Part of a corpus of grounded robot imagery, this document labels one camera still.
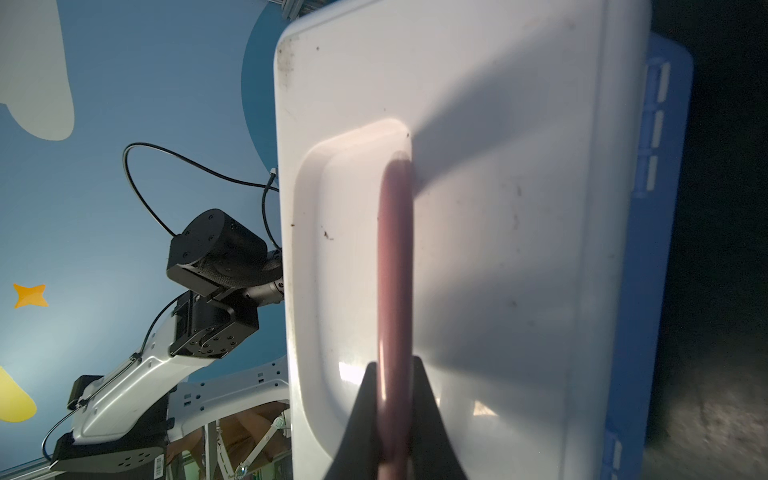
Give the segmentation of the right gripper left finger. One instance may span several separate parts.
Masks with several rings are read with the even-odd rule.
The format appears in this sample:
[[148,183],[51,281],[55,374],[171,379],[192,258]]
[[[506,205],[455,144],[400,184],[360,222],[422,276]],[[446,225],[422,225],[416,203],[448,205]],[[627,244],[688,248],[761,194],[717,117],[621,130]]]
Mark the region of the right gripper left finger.
[[325,480],[378,478],[381,441],[377,431],[377,364],[367,365],[339,449]]

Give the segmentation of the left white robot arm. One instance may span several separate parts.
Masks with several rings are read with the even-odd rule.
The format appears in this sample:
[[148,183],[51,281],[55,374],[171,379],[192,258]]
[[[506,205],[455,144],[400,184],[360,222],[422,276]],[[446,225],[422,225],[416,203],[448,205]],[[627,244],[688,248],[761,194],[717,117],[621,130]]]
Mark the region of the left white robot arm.
[[136,353],[105,376],[84,375],[68,400],[71,430],[49,455],[56,472],[164,473],[167,446],[195,430],[222,443],[219,420],[289,397],[287,363],[218,379],[192,375],[231,354],[259,328],[261,307],[284,298],[279,251],[219,209],[170,243],[166,268],[183,291],[152,323]]

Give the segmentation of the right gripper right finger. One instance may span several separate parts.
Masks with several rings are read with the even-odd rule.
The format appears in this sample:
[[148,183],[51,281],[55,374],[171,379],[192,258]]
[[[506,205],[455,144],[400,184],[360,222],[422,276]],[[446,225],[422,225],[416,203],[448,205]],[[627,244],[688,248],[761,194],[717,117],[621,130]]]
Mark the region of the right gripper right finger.
[[410,460],[414,479],[467,480],[447,434],[426,369],[413,357]]

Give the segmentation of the white blue tool box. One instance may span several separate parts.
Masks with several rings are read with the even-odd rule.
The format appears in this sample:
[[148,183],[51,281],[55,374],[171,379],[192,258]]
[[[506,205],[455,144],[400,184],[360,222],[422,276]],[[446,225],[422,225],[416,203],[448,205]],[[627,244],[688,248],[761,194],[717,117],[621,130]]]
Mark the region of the white blue tool box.
[[294,475],[376,358],[383,169],[414,172],[414,351],[472,479],[637,479],[692,59],[648,1],[338,1],[275,97]]

